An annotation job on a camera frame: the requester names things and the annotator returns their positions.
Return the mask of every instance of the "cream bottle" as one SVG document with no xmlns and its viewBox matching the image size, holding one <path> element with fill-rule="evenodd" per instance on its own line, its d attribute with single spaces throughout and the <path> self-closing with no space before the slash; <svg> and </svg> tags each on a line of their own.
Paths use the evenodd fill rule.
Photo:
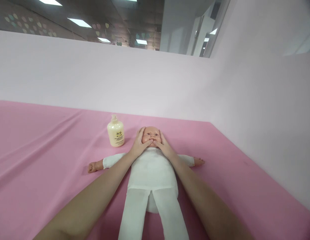
<svg viewBox="0 0 310 240">
<path fill-rule="evenodd" d="M 112 114 L 112 120 L 107 125 L 109 141 L 113 147 L 120 147 L 124 144 L 124 125 L 117 120 L 116 114 Z"/>
</svg>

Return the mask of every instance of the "finger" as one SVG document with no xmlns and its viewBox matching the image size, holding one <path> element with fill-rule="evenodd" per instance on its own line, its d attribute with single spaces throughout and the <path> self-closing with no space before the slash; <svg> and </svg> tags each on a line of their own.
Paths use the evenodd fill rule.
<svg viewBox="0 0 310 240">
<path fill-rule="evenodd" d="M 162 133 L 161 130 L 159 130 L 159 134 L 161 135 L 162 143 L 166 143 L 167 141 L 166 141 L 164 134 Z"/>
<path fill-rule="evenodd" d="M 143 144 L 143 146 L 145 146 L 145 148 L 147 148 L 149 145 L 151 145 L 153 142 L 153 139 L 148 140 L 146 143 Z"/>
<path fill-rule="evenodd" d="M 142 127 L 138 133 L 138 139 L 142 140 L 142 136 L 146 127 Z"/>
<path fill-rule="evenodd" d="M 162 149 L 162 147 L 164 146 L 163 144 L 157 142 L 157 141 L 154 141 L 153 142 L 157 147 L 159 147 L 160 149 Z"/>
<path fill-rule="evenodd" d="M 142 131 L 143 128 L 145 128 L 145 127 L 141 127 L 141 128 L 137 131 L 137 133 L 136 133 L 136 139 L 139 138 L 139 134 L 140 134 L 140 132 Z"/>
</svg>

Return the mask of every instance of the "fluorescent light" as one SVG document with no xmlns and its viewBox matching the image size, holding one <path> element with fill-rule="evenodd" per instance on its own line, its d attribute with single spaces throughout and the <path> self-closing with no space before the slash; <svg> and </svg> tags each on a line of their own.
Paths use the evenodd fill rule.
<svg viewBox="0 0 310 240">
<path fill-rule="evenodd" d="M 62 4 L 56 2 L 55 0 L 40 0 L 42 3 L 45 4 L 51 4 L 51 5 L 56 5 L 56 6 L 62 6 Z"/>
<path fill-rule="evenodd" d="M 90 25 L 88 25 L 88 24 L 87 24 L 86 22 L 84 22 L 83 20 L 74 19 L 74 18 L 68 18 L 68 19 L 71 20 L 72 22 L 76 23 L 78 26 L 92 28 Z"/>
<path fill-rule="evenodd" d="M 98 38 L 99 40 L 101 40 L 102 42 L 110 42 L 109 40 L 107 40 L 106 38 Z"/>
<path fill-rule="evenodd" d="M 136 41 L 137 41 L 138 44 L 145 44 L 145 45 L 147 45 L 147 41 L 145 41 L 145 40 L 136 39 Z"/>
<path fill-rule="evenodd" d="M 210 34 L 215 35 L 215 34 L 216 34 L 216 32 L 217 32 L 217 28 L 216 28 L 213 32 L 211 32 Z"/>
</svg>

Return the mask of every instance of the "pink surface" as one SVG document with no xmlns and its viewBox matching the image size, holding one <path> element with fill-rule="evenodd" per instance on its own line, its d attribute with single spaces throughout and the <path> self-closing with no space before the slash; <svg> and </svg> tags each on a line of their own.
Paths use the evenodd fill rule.
<svg viewBox="0 0 310 240">
<path fill-rule="evenodd" d="M 177 153 L 202 157 L 193 168 L 248 226 L 256 239 L 310 239 L 310 212 L 212 124 L 118 114 L 126 143 L 109 144 L 110 113 L 0 101 L 0 239 L 32 239 L 103 171 L 89 162 L 127 152 L 138 128 L 160 128 Z M 128 175 L 89 239 L 117 239 Z M 208 239 L 179 186 L 190 239 Z M 146 214 L 143 239 L 164 239 L 160 217 Z"/>
</svg>

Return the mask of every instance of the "doll head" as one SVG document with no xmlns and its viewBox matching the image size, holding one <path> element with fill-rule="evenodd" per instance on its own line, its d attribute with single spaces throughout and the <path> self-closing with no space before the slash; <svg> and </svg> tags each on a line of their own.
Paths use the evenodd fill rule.
<svg viewBox="0 0 310 240">
<path fill-rule="evenodd" d="M 142 143 L 146 143 L 148 140 L 153 139 L 159 143 L 162 143 L 159 130 L 156 127 L 146 127 L 143 132 Z M 149 147 L 156 147 L 154 143 L 151 143 Z"/>
</svg>

